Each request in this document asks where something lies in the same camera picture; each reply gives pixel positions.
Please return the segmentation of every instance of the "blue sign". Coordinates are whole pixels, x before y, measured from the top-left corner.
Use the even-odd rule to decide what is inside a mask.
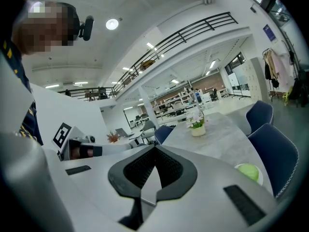
[[[269,25],[266,24],[265,27],[263,27],[263,30],[265,32],[265,34],[267,35],[267,37],[269,38],[270,41],[273,41],[276,39],[275,34],[273,33],[273,31],[270,29]]]

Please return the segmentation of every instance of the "green ball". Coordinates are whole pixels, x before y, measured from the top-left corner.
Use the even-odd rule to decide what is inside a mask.
[[[257,181],[259,178],[259,171],[257,167],[255,167],[252,164],[248,164],[248,163],[243,164],[238,167],[238,170],[254,181]]]

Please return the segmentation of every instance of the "navy blue chair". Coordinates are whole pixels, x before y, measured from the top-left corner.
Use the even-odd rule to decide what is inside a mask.
[[[270,179],[274,196],[278,198],[289,185],[297,168],[296,146],[270,124],[264,124],[248,139],[259,154]]]
[[[166,138],[169,136],[169,134],[172,132],[173,128],[168,126],[161,126],[159,129],[157,129],[154,133],[154,137],[157,141],[158,145],[163,144],[163,142],[166,140]]]
[[[266,123],[273,124],[274,109],[263,101],[257,101],[247,112],[246,117],[251,127],[251,133],[254,133]]]

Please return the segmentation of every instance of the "hanging coat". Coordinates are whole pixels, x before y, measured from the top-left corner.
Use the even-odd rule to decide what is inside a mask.
[[[274,51],[271,51],[271,58],[274,62],[275,71],[279,74],[281,83],[287,85],[289,83],[288,73],[286,72],[282,60]]]
[[[266,80],[271,80],[271,75],[270,75],[270,70],[269,70],[269,66],[265,61],[265,78]]]
[[[278,79],[278,75],[276,73],[274,61],[272,60],[272,57],[271,57],[271,50],[268,51],[266,58],[267,58],[267,64],[269,65],[269,71],[270,71],[271,79],[274,79],[274,78]]]

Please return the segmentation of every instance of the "headset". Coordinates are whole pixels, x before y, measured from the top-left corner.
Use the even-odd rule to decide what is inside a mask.
[[[81,23],[82,24],[80,25],[80,33],[78,37],[83,38],[84,41],[88,41],[90,40],[91,31],[94,23],[93,16],[87,16],[86,21]]]
[[[73,40],[76,40],[77,35],[79,38],[83,38],[84,41],[90,40],[91,31],[94,23],[93,16],[91,15],[87,16],[86,20],[83,22],[79,20],[78,15],[76,13],[76,8],[73,5],[65,2],[58,2],[57,4],[67,7],[68,15],[70,15],[73,18],[73,25],[74,25]]]

